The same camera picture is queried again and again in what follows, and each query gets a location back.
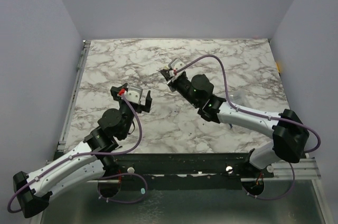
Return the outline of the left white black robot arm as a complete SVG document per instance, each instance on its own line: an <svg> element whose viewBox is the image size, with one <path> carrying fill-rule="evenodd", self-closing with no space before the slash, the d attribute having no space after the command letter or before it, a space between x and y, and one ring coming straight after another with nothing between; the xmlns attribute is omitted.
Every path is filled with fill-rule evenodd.
<svg viewBox="0 0 338 224"><path fill-rule="evenodd" d="M14 195L10 202L18 200L18 211L25 218L44 211L63 189L101 177L111 179L117 174L117 142L129 135L132 126L141 125L138 114L150 111L152 98L148 92L142 104L142 88L128 84L112 87L110 93L119 107L105 110L98 127L73 149L36 171L20 171L13 176Z"/></svg>

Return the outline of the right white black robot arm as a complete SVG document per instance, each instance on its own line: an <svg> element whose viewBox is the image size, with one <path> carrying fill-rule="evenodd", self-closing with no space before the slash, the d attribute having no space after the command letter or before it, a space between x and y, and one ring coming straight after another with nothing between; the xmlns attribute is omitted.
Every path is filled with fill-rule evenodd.
<svg viewBox="0 0 338 224"><path fill-rule="evenodd" d="M298 163L303 157L309 132L302 127L294 111L285 109L282 113L269 113L250 109L244 113L241 106L231 106L226 99L214 95L214 85L204 74L197 74L189 80L185 72L176 76L173 70L162 69L160 73L170 90L177 91L198 110L204 120L241 126L271 139L264 146L249 152L242 165L246 176L254 177L279 161Z"/></svg>

